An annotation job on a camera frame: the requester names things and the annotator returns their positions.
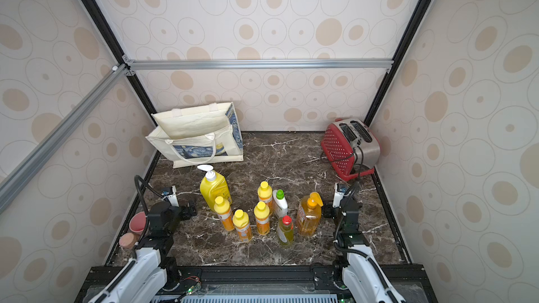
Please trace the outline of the orange pump dish soap bottle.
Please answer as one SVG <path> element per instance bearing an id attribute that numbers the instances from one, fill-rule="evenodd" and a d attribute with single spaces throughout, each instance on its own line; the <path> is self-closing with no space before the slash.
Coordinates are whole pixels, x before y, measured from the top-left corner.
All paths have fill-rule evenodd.
<path id="1" fill-rule="evenodd" d="M 297 228 L 301 236 L 311 237 L 317 230 L 324 206 L 318 192 L 312 192 L 300 200 L 297 211 Z"/>

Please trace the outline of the orange bottle yellow cap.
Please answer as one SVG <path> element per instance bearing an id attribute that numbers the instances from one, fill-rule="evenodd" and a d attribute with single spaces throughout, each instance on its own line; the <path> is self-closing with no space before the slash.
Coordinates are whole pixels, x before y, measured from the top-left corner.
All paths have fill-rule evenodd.
<path id="1" fill-rule="evenodd" d="M 259 201 L 266 203 L 269 208 L 269 214 L 273 213 L 273 189 L 267 181 L 262 181 L 258 188 Z"/>
<path id="2" fill-rule="evenodd" d="M 232 221 L 230 202 L 222 196 L 217 196 L 215 198 L 213 210 L 217 213 L 224 229 L 226 231 L 233 231 L 234 223 Z"/>
<path id="3" fill-rule="evenodd" d="M 253 234 L 251 231 L 248 213 L 238 209 L 234 212 L 232 221 L 236 232 L 239 235 L 240 241 L 249 242 L 252 239 Z"/>
<path id="4" fill-rule="evenodd" d="M 269 206 L 263 201 L 258 202 L 254 208 L 254 215 L 258 234 L 267 235 L 271 230 Z"/>

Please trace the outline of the yellow pump dish soap bottle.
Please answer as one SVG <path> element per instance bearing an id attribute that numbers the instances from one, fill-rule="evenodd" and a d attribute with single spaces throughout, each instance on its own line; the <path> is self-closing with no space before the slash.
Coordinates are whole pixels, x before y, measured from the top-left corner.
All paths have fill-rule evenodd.
<path id="1" fill-rule="evenodd" d="M 211 165 L 198 165 L 197 168 L 206 173 L 204 179 L 201 181 L 200 191 L 210 210 L 214 212 L 215 199 L 218 196 L 223 197 L 223 199 L 229 201 L 229 204 L 232 204 L 230 190 L 225 177 L 217 173 Z"/>

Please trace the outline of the cream starry night tote bag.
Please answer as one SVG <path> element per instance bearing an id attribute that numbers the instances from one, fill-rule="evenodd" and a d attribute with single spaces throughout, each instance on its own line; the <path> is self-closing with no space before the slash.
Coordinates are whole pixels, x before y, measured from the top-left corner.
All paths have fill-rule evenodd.
<path id="1" fill-rule="evenodd" d="M 146 139 L 174 168 L 244 160 L 244 143 L 232 102 L 172 109 L 152 115 Z"/>

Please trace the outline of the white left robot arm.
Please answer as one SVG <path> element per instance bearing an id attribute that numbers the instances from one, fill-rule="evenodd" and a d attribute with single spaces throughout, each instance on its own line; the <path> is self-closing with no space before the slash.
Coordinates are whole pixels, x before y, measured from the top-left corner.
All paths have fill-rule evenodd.
<path id="1" fill-rule="evenodd" d="M 195 202 L 174 206 L 161 201 L 145 211 L 145 226 L 126 266 L 91 302 L 150 302 L 161 291 L 181 284 L 181 272 L 168 253 L 181 221 L 197 215 Z"/>

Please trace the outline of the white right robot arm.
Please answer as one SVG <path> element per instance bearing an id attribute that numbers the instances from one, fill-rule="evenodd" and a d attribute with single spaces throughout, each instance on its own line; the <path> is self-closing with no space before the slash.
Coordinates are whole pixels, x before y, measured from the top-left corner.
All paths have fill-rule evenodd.
<path id="1" fill-rule="evenodd" d="M 335 194 L 332 209 L 327 210 L 336 225 L 333 245 L 340 253 L 334 261 L 334 283 L 340 289 L 349 290 L 355 302 L 405 302 L 359 230 L 361 207 L 354 196 Z"/>

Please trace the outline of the pink cup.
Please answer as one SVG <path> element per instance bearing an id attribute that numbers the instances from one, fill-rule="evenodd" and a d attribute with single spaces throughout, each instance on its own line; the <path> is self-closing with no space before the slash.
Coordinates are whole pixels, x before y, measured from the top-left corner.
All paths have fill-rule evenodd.
<path id="1" fill-rule="evenodd" d="M 144 212 L 136 213 L 129 222 L 129 231 L 141 235 L 146 225 L 146 215 Z"/>

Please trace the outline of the yellow-green bottle red cap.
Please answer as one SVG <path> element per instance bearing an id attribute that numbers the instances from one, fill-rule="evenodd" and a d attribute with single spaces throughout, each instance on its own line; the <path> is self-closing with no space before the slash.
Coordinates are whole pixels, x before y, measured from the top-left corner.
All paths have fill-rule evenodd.
<path id="1" fill-rule="evenodd" d="M 285 215 L 279 220 L 277 227 L 277 237 L 280 244 L 291 245 L 294 240 L 293 220 L 290 216 Z"/>

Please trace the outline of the red and silver toaster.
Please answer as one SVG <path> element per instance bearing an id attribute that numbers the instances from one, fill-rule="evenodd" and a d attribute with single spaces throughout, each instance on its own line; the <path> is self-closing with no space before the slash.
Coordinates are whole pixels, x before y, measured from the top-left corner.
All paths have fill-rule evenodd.
<path id="1" fill-rule="evenodd" d="M 338 177 L 350 181 L 375 171 L 380 143 L 368 126 L 359 119 L 336 119 L 321 141 L 321 148 Z"/>

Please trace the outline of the white bottle green cap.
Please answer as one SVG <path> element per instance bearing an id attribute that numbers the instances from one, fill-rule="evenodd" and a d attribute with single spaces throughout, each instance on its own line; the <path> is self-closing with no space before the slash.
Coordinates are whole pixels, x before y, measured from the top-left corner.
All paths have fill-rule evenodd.
<path id="1" fill-rule="evenodd" d="M 273 211 L 279 219 L 288 215 L 289 206 L 282 189 L 273 191 L 273 206 Z"/>

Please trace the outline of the black base frame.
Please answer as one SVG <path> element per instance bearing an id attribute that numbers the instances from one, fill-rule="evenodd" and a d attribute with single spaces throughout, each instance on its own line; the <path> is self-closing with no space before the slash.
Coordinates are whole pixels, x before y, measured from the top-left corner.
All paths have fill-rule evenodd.
<path id="1" fill-rule="evenodd" d="M 437 302 L 428 275 L 421 265 L 382 265 L 390 283 L 407 302 Z M 196 280 L 202 282 L 193 298 L 204 295 L 307 295 L 335 294 L 350 302 L 351 292 L 339 284 L 330 265 L 310 266 L 182 266 L 182 283 L 171 293 L 158 292 L 157 300 L 183 294 Z"/>

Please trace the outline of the silver left side rail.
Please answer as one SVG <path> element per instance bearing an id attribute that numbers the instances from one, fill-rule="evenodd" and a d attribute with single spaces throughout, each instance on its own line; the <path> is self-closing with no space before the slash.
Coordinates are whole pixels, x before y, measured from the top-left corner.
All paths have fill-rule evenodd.
<path id="1" fill-rule="evenodd" d="M 65 143 L 104 96 L 126 75 L 126 65 L 111 70 L 81 102 L 36 146 L 36 148 L 1 183 L 1 211 L 4 212 L 24 190 L 45 163 Z"/>

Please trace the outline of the silver horizontal back rail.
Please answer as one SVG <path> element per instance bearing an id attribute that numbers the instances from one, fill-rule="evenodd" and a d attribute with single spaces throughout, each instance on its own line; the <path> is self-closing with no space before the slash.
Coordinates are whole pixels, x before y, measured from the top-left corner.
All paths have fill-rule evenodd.
<path id="1" fill-rule="evenodd" d="M 273 60 L 130 60 L 132 70 L 319 70 L 390 69 L 394 61 L 367 59 L 273 59 Z"/>

